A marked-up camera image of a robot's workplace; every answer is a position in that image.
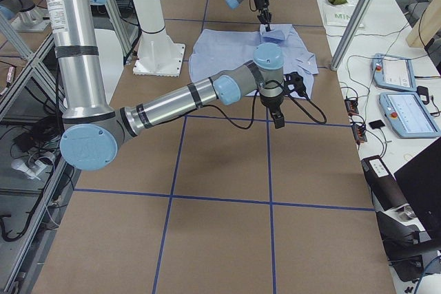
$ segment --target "label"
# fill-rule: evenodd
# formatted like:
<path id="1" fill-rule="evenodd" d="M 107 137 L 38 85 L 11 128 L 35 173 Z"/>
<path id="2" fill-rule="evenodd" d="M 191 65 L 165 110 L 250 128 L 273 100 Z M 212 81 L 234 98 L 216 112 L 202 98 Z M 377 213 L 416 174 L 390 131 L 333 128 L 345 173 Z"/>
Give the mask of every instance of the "label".
<path id="1" fill-rule="evenodd" d="M 66 9 L 64 1 L 51 1 L 48 3 L 50 23 L 54 34 L 59 32 L 68 32 L 69 24 L 66 18 Z"/>
<path id="2" fill-rule="evenodd" d="M 372 169 L 375 171 L 378 177 L 385 177 L 389 175 L 389 172 L 384 168 L 384 165 L 381 163 L 380 160 L 370 160 Z"/>

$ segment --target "white post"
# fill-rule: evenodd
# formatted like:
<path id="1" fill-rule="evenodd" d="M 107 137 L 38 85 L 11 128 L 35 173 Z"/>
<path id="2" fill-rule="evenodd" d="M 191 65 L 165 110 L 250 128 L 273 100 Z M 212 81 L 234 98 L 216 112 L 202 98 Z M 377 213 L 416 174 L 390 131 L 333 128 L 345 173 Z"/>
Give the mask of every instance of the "white post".
<path id="1" fill-rule="evenodd" d="M 159 0 L 133 0 L 143 30 L 134 74 L 179 76 L 185 45 L 175 44 L 165 31 Z"/>

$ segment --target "blue cloth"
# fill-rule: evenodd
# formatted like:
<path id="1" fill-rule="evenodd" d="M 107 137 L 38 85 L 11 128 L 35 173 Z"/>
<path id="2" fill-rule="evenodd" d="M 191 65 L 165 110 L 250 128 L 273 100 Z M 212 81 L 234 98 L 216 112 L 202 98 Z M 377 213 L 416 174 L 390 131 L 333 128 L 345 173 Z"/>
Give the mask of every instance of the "blue cloth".
<path id="1" fill-rule="evenodd" d="M 189 59 L 192 82 L 200 81 L 222 70 L 232 70 L 253 59 L 253 53 L 261 43 L 275 43 L 283 51 L 283 72 L 298 72 L 311 96 L 314 74 L 318 74 L 315 54 L 308 52 L 305 44 L 290 24 L 271 25 L 266 32 L 230 32 L 204 29 L 193 47 Z"/>

